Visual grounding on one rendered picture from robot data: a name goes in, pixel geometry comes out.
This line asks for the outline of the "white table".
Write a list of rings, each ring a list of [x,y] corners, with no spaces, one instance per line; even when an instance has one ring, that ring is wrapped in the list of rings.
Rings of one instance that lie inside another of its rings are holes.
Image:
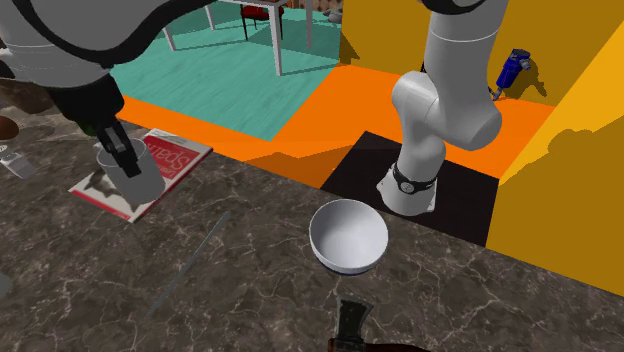
[[[282,58],[281,58],[281,18],[279,8],[286,4],[289,0],[216,0],[220,2],[238,4],[241,6],[257,6],[264,8],[269,14],[269,23],[272,36],[272,47],[274,52],[274,61],[276,75],[282,75]],[[305,4],[306,11],[306,42],[307,47],[312,47],[312,24],[313,24],[313,0],[302,0]]]

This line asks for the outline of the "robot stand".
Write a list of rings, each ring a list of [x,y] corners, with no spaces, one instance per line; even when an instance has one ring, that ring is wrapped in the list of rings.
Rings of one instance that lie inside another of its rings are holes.
[[[323,183],[321,189],[362,201],[384,212],[390,209],[377,190],[400,152],[401,144],[365,131]],[[485,246],[499,180],[449,160],[438,173],[435,209],[411,216],[413,223]]]

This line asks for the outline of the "grey and white tool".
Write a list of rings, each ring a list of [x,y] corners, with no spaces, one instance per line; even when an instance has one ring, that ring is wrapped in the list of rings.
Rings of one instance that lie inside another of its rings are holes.
[[[6,144],[0,144],[0,164],[21,179],[31,177],[38,170],[23,155],[13,151]]]

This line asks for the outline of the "red chair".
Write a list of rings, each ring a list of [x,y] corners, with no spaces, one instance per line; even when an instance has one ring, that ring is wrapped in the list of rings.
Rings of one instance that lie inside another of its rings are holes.
[[[246,26],[246,19],[251,19],[254,21],[254,28],[257,29],[257,21],[269,21],[269,10],[262,7],[252,6],[252,5],[240,5],[240,16],[243,24],[243,30],[245,35],[245,40],[248,40],[248,32]],[[282,28],[282,17],[284,15],[284,7],[280,6],[278,10],[279,14],[279,24],[280,24],[280,39],[283,39],[283,28]]]

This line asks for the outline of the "white bowl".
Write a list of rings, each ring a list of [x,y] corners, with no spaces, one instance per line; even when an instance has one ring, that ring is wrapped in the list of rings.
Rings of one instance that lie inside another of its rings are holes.
[[[382,216],[353,199],[321,206],[309,223],[309,241],[316,258],[341,275],[360,275],[384,255],[389,233]]]

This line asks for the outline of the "grey cup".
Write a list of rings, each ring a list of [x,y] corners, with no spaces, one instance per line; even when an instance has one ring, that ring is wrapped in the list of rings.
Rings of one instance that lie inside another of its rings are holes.
[[[97,153],[96,160],[123,198],[139,206],[157,200],[165,190],[165,181],[147,145],[136,138],[131,138],[130,142],[137,155],[138,175],[129,177],[104,149]]]

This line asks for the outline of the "blue power drill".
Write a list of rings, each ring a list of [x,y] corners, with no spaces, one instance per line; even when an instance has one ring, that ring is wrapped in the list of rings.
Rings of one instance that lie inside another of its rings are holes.
[[[530,68],[530,53],[524,49],[514,48],[506,59],[502,71],[496,80],[497,89],[489,88],[492,100],[498,100],[502,92],[512,86],[519,73]]]

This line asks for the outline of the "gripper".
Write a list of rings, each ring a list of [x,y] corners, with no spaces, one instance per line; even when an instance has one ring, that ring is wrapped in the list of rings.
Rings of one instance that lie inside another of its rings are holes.
[[[124,98],[111,75],[80,87],[47,87],[47,93],[68,120],[74,121],[88,136],[96,136],[127,177],[141,173],[138,158],[116,114]]]

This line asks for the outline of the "red and white book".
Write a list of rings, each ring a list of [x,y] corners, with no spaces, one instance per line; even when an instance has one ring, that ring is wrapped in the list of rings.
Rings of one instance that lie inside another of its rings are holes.
[[[149,148],[165,181],[165,190],[157,200],[139,206],[129,204],[113,186],[99,164],[94,172],[71,187],[69,192],[134,223],[212,152],[210,146],[159,129],[152,129],[139,139]],[[94,149],[98,153],[103,147],[96,144]]]

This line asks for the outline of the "brown round thing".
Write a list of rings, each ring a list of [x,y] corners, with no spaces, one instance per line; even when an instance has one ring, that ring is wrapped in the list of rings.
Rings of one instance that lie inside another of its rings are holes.
[[[19,126],[12,119],[0,115],[0,141],[14,139],[19,134]]]

